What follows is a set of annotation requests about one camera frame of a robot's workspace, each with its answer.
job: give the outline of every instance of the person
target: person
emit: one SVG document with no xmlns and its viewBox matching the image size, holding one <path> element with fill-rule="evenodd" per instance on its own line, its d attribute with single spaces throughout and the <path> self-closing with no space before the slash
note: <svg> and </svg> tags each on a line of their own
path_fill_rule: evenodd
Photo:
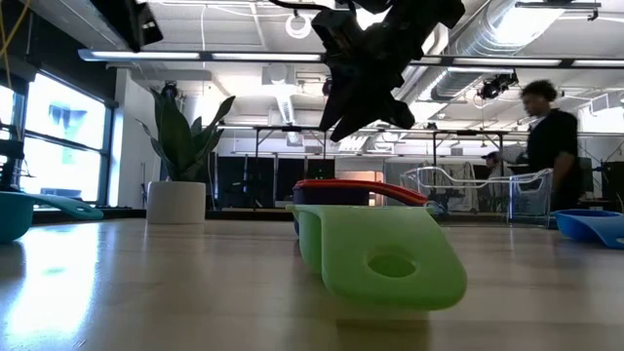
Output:
<svg viewBox="0 0 624 351">
<path fill-rule="evenodd" d="M 492 151 L 486 156 L 482 156 L 486 160 L 486 166 L 489 169 L 488 179 L 502 176 L 513 176 L 513 172 L 505 165 L 498 151 Z M 487 187 L 489 191 L 488 203 L 490 208 L 494 212 L 501 212 L 505 209 L 509 199 L 509 185 L 504 183 L 489 184 Z"/>
<path fill-rule="evenodd" d="M 573 209 L 582 192 L 578 121 L 573 115 L 552 107 L 557 90 L 547 80 L 528 84 L 522 89 L 521 97 L 528 116 L 537 117 L 529 127 L 528 166 L 532 172 L 553 169 L 552 211 Z"/>
</svg>

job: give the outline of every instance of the potted plant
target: potted plant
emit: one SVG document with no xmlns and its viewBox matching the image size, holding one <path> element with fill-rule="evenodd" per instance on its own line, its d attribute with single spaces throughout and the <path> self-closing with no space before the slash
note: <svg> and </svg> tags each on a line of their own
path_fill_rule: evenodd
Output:
<svg viewBox="0 0 624 351">
<path fill-rule="evenodd" d="M 196 177 L 205 166 L 223 130 L 217 123 L 229 112 L 235 97 L 227 98 L 208 127 L 202 128 L 202 117 L 191 126 L 177 109 L 172 97 L 151 91 L 155 100 L 157 137 L 138 121 L 150 138 L 156 154 L 163 160 L 168 181 L 152 181 L 147 191 L 147 222 L 151 224 L 198 224 L 206 217 L 206 184 Z"/>
</svg>

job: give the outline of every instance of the snake plant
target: snake plant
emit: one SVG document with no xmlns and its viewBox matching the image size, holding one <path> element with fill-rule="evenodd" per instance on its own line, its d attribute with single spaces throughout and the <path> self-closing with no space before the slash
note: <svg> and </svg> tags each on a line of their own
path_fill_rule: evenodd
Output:
<svg viewBox="0 0 624 351">
<path fill-rule="evenodd" d="M 235 97 L 227 98 L 209 126 L 202 128 L 202 117 L 189 126 L 174 99 L 163 97 L 154 90 L 151 93 L 155 101 L 157 137 L 144 123 L 137 121 L 150 138 L 156 154 L 164 161 L 169 178 L 173 181 L 196 181 L 197 173 L 205 165 L 206 155 L 215 149 L 223 134 L 223 130 L 218 130 L 216 125 L 230 111 Z"/>
</svg>

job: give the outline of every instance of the table surface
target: table surface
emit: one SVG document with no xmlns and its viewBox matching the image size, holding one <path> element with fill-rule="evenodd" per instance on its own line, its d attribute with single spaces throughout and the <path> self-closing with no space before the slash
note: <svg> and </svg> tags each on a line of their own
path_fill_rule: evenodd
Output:
<svg viewBox="0 0 624 351">
<path fill-rule="evenodd" d="M 291 223 L 33 228 L 0 247 L 0 349 L 624 349 L 623 252 L 536 228 L 445 231 L 468 291 L 419 313 L 329 294 Z"/>
</svg>

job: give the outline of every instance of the black shirt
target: black shirt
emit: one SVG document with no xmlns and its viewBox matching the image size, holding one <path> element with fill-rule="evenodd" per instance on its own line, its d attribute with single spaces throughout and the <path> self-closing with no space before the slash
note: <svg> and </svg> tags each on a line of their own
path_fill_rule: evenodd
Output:
<svg viewBox="0 0 624 351">
<path fill-rule="evenodd" d="M 582 173 L 578 162 L 578 121 L 573 115 L 553 109 L 530 130 L 526 146 L 532 172 L 555 167 L 555 159 L 566 152 L 575 157 L 574 165 L 562 179 L 555 194 L 554 209 L 573 208 L 582 192 Z"/>
</svg>

